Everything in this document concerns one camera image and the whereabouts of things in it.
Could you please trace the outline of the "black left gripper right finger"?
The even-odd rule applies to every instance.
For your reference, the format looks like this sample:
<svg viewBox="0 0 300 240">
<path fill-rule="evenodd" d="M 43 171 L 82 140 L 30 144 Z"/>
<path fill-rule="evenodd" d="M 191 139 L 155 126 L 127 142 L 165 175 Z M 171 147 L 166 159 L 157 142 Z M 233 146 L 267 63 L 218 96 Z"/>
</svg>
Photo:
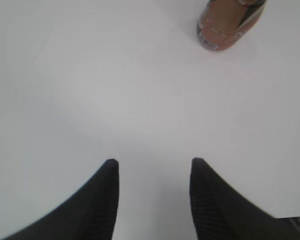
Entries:
<svg viewBox="0 0 300 240">
<path fill-rule="evenodd" d="M 189 196 L 199 240 L 300 240 L 292 221 L 255 206 L 202 158 L 191 162 Z"/>
</svg>

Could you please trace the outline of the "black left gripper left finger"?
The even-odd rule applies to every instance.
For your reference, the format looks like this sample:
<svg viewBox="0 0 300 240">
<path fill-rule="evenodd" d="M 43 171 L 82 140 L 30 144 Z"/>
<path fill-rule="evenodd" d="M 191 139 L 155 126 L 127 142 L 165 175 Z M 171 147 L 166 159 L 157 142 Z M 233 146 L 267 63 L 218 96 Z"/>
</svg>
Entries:
<svg viewBox="0 0 300 240">
<path fill-rule="evenodd" d="M 110 240 L 118 204 L 119 163 L 108 159 L 69 199 L 7 239 Z"/>
</svg>

